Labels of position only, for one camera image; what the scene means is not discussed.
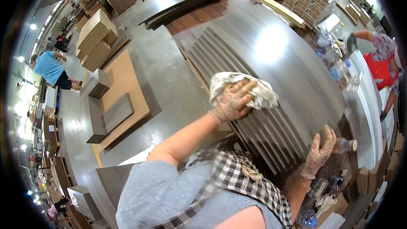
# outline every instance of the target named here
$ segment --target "rag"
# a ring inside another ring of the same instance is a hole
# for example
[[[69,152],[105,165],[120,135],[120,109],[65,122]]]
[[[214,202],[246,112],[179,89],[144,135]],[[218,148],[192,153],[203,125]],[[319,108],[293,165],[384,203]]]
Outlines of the rag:
[[[210,104],[216,107],[223,96],[225,87],[228,84],[240,82],[245,78],[257,81],[257,86],[249,91],[254,96],[254,99],[249,101],[246,106],[256,110],[272,109],[278,106],[278,95],[273,91],[272,86],[268,82],[247,74],[233,72],[221,72],[212,76],[210,81]]]

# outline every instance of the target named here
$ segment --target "work glove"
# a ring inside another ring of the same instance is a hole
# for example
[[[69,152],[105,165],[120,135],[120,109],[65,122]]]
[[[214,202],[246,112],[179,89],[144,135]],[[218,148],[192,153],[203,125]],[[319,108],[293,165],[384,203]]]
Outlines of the work glove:
[[[382,110],[382,113],[380,114],[380,122],[383,122],[383,120],[387,117],[387,112]]]
[[[356,35],[354,33],[351,33],[348,40],[346,41],[346,47],[348,48],[349,54],[353,52],[352,50],[353,45],[355,46],[356,49],[358,49]]]
[[[256,80],[249,79],[227,85],[217,107],[208,113],[218,124],[242,118],[252,109],[247,107],[246,104],[254,98],[248,92],[256,85]]]
[[[328,160],[333,147],[336,144],[336,135],[332,128],[327,125],[323,126],[323,132],[325,133],[325,141],[322,149],[319,149],[319,143],[321,137],[317,133],[314,136],[311,150],[308,153],[305,167],[301,172],[301,176],[306,179],[313,180],[320,167]]]

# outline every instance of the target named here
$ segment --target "checkered cloth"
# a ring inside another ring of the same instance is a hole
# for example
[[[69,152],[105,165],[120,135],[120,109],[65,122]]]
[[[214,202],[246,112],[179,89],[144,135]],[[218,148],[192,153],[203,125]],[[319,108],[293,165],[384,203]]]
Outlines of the checkered cloth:
[[[182,229],[201,210],[205,200],[220,190],[234,191],[249,196],[271,210],[285,228],[291,228],[291,209],[285,196],[268,179],[264,178],[251,160],[248,152],[238,150],[225,150],[225,143],[236,139],[235,135],[229,135],[218,141],[214,149],[197,153],[197,158],[186,168],[200,161],[214,159],[215,165],[211,176],[206,180],[203,187],[195,197],[192,204],[184,211],[176,214],[168,221],[164,221],[154,229]],[[254,170],[259,175],[257,182],[246,177],[242,173],[242,165]]]

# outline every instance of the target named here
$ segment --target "floral work glove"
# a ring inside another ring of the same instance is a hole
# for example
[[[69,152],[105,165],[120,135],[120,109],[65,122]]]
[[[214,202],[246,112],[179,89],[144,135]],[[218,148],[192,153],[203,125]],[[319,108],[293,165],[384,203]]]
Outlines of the floral work glove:
[[[308,153],[305,167],[302,170],[301,176],[306,179],[315,179],[319,168],[328,160],[332,149],[336,143],[336,135],[332,128],[327,125],[323,126],[325,133],[325,142],[322,149],[319,149],[321,137],[317,133],[312,142],[311,150]]]
[[[254,98],[248,92],[256,85],[257,81],[249,79],[227,85],[218,106],[208,113],[219,124],[242,118],[252,109],[247,107],[246,104]]]

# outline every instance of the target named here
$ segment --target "yellow floor line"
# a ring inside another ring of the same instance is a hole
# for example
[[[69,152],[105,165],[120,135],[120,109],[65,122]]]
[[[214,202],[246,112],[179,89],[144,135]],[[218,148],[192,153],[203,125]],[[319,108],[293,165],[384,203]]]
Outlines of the yellow floor line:
[[[95,152],[96,160],[98,161],[99,168],[103,168],[102,161],[100,160],[99,154],[98,154],[98,152],[96,152],[96,146],[94,144],[92,144],[92,146],[93,146],[93,151]]]

